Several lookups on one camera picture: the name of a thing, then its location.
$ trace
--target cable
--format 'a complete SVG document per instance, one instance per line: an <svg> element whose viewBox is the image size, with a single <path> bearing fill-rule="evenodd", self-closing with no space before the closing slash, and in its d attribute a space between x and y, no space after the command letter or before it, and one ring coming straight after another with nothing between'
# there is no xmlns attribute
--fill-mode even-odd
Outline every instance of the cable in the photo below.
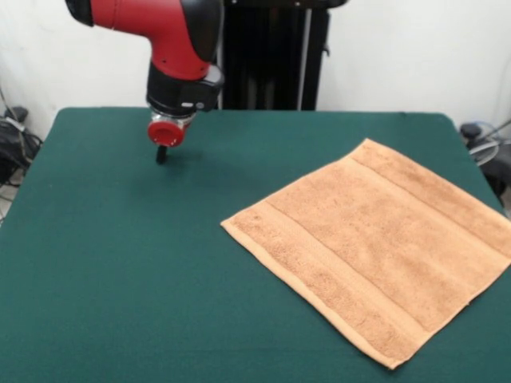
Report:
<svg viewBox="0 0 511 383"><path fill-rule="evenodd" d="M482 159L479 159L479 160L474 158L476 160L477 166L481 167L482 165L487 164L488 162L490 162L497 156L497 154L499 153L499 151L501 149L501 146L510 145L510 144L511 144L511 140L503 140L503 141L493 140L486 144L479 145L476 148L472 148L471 150L469 150L469 154L471 156L474 156L475 154L478 154L479 152L484 152L485 150L493 148L493 151L488 156L486 156Z"/></svg>
<svg viewBox="0 0 511 383"><path fill-rule="evenodd" d="M3 196L3 195L1 195L1 194L0 194L0 199L3 199L4 201L11 202L11 203L13 203L13 202L14 202L14 200L13 200L13 199L11 199L11 198L7 198L7 197L4 197L4 196Z"/></svg>
<svg viewBox="0 0 511 383"><path fill-rule="evenodd" d="M16 131L18 132L19 144L20 144L20 148L22 150L22 156L28 164L32 164L32 159L26 155L26 147L25 147L26 146L26 138L24 137L24 135L26 134L27 136L32 136L32 137L35 137L35 135L31 134L31 133L25 133L26 132L25 125L18 123L19 126L17 126L12 119L0 117L0 121L5 121L6 123L10 124L10 126L12 126L13 128L16 129Z"/></svg>
<svg viewBox="0 0 511 383"><path fill-rule="evenodd" d="M0 152L0 154L4 155L4 157L6 157L9 161L12 161L19 168L21 168L23 170L28 170L28 168L29 168L28 166L22 164L21 162L18 161L18 159L12 157L12 155L9 152L2 151L2 152Z"/></svg>
<svg viewBox="0 0 511 383"><path fill-rule="evenodd" d="M19 188L20 186L22 186L21 184L13 184L12 182L10 182L10 180L9 180L9 181L7 181L7 182L5 183L5 185L6 185L6 186L10 186L10 187L12 187L12 188Z"/></svg>
<svg viewBox="0 0 511 383"><path fill-rule="evenodd" d="M9 104L7 103L7 100L6 100L6 96L3 94L3 90L2 90L2 84L0 82L0 98L2 99L2 102L3 104L6 106L7 110L10 112L10 114L13 115L13 118L19 122L18 120L18 115L16 113L14 113L14 110L9 106Z"/></svg>
<svg viewBox="0 0 511 383"><path fill-rule="evenodd" d="M493 125L491 125L488 122L485 122L485 121L472 121L472 122L470 122L470 124L475 124L475 125L479 125L479 126L485 126L486 128L491 129L493 134L497 134L497 138L502 138L501 135L499 134L499 132L497 131L497 128L495 128Z"/></svg>
<svg viewBox="0 0 511 383"><path fill-rule="evenodd" d="M476 140L476 143L477 142L482 142L483 140L485 140L486 138L492 136L493 134L495 133L499 133L502 129L504 128L507 128L508 126L511 125L511 118L509 120L507 120L504 124L502 124L501 126L499 126L497 129L495 129L493 132L490 132L490 133L486 133L485 135L477 138Z"/></svg>
<svg viewBox="0 0 511 383"><path fill-rule="evenodd" d="M32 138L38 142L39 148L44 144L44 141L37 137L35 134L25 131L25 136Z"/></svg>

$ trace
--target table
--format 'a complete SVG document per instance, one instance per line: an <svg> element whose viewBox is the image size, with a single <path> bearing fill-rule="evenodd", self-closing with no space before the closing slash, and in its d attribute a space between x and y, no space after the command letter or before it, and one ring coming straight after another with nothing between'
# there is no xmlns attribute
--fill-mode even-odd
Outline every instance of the table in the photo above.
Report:
<svg viewBox="0 0 511 383"><path fill-rule="evenodd" d="M58 115L0 230L1 382L509 379L509 272L391 372L220 227L365 137L499 209L448 118L216 111L164 166L148 118Z"/></svg>

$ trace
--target gray cable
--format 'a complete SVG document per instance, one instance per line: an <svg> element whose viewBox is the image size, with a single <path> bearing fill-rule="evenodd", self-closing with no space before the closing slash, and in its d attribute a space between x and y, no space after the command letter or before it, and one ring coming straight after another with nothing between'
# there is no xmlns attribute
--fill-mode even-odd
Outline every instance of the gray cable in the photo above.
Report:
<svg viewBox="0 0 511 383"><path fill-rule="evenodd" d="M501 146L509 145L509 144L511 144L511 140L504 140L504 141L493 140L492 142L488 142L486 144L479 145L476 148L472 148L471 150L469 150L469 154L471 156L473 156L475 154L478 154L479 152L483 152L485 150L494 148L494 150L488 156L484 157L483 159L476 160L477 166L482 166L484 164L487 164L488 162L490 162L497 156L497 154L499 153L499 151L501 149Z"/></svg>
<svg viewBox="0 0 511 383"><path fill-rule="evenodd" d="M495 133L499 133L502 129L507 128L511 125L511 118L507 120L504 124L500 125L497 129L493 130L490 133L486 133L485 135L477 138L476 142L482 142L485 139L489 138L490 136L494 135Z"/></svg>
<svg viewBox="0 0 511 383"><path fill-rule="evenodd" d="M0 82L0 98L2 99L2 102L6 106L7 110L9 110L10 114L13 115L13 118L16 121L18 121L18 116L16 115L16 113L14 113L14 110L9 106L9 104L7 103L7 100L6 100L6 96L3 94L1 82Z"/></svg>

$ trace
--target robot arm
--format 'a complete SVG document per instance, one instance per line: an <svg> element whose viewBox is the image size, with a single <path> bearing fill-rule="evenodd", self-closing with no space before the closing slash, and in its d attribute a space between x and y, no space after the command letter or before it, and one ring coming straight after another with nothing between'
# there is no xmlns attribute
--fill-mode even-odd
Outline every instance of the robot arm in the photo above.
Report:
<svg viewBox="0 0 511 383"><path fill-rule="evenodd" d="M216 105L224 83L211 64L223 21L222 0L66 0L87 26L147 37L153 47L147 102L152 141L179 145L195 113Z"/></svg>

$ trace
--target red gripper cap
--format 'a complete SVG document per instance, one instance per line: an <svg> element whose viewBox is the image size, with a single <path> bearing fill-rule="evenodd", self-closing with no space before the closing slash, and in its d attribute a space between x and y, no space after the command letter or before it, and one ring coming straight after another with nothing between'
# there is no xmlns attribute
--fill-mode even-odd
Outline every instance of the red gripper cap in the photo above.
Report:
<svg viewBox="0 0 511 383"><path fill-rule="evenodd" d="M155 121L149 125L149 138L157 145L179 146L184 140L184 131L187 127L181 129L171 121Z"/></svg>

